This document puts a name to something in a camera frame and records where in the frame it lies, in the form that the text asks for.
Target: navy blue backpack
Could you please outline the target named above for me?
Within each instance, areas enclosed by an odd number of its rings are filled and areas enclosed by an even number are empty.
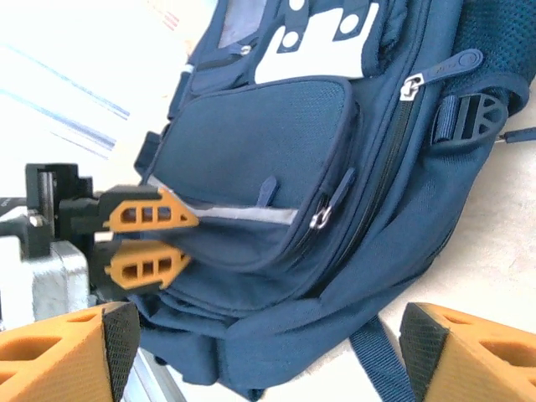
[[[535,75],[534,0],[219,1],[136,162],[200,219],[139,235],[192,257],[131,297],[142,347],[258,400],[350,338],[384,400],[413,400],[377,314],[449,240]]]

